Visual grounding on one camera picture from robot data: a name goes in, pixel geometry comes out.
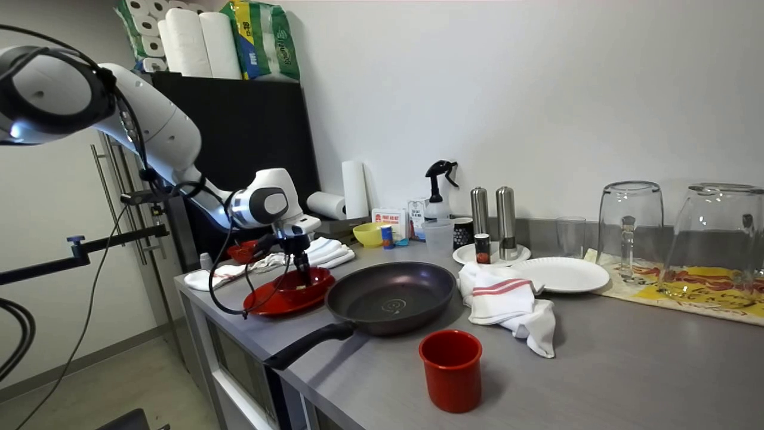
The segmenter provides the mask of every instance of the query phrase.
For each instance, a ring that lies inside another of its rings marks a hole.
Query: paper towel
[[[205,37],[214,76],[241,79],[229,18],[222,13],[204,13],[198,20]]]
[[[345,196],[316,192],[308,196],[308,211],[331,220],[345,220]]]
[[[168,62],[160,58],[143,58],[141,67],[147,74],[168,72]]]
[[[200,20],[192,11],[168,11],[165,52],[173,72],[184,76],[214,76]]]
[[[162,20],[171,11],[168,0],[129,0],[129,3],[141,3],[149,18]]]
[[[159,38],[159,37],[160,37],[160,32],[159,32],[159,20],[150,18],[150,15],[147,15],[147,18],[135,15],[135,27],[136,27],[136,32],[138,32],[141,37],[150,37],[150,38]]]
[[[363,164],[345,160],[342,164],[342,187],[346,198],[346,217],[369,217],[369,195],[366,195],[366,172]]]
[[[162,42],[162,49],[165,49],[168,69],[171,72],[180,72],[180,64],[175,62],[175,56],[168,56],[171,52],[168,44],[173,44],[175,38],[168,37],[168,21],[165,20],[159,21],[159,32],[160,32],[160,42]]]
[[[149,18],[150,3],[149,0],[128,0],[128,11],[132,18]]]
[[[165,58],[165,49],[162,49],[162,42],[160,42],[160,38],[149,38],[149,37],[143,37],[143,38],[141,38],[141,46],[143,46],[143,52],[147,52],[149,58]]]

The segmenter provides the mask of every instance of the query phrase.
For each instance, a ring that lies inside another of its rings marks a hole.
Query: black cabinet
[[[153,74],[153,86],[178,104],[200,129],[197,167],[221,190],[251,184],[264,167],[288,167],[305,208],[317,192],[317,167],[304,89],[291,82],[227,82]],[[193,207],[173,204],[182,269],[197,271],[198,254],[216,257],[224,241]]]

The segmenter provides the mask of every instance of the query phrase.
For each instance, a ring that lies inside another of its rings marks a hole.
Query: drinking glass
[[[667,257],[662,291],[674,300],[752,304],[763,250],[763,190],[692,184]]]
[[[613,269],[625,284],[659,278],[664,196],[655,181],[613,181],[603,190],[598,264]]]

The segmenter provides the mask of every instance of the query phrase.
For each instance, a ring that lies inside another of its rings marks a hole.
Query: red plastic cup
[[[434,406],[450,414],[465,414],[480,405],[479,338],[462,331],[440,331],[420,343],[428,392]]]

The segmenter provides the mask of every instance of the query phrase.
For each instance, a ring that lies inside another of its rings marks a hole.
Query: black frying pan
[[[285,371],[320,343],[346,339],[356,331],[375,338],[415,331],[442,315],[453,291],[453,275],[428,264],[387,264],[359,271],[328,295],[328,308],[339,324],[296,339],[271,356],[266,367]]]

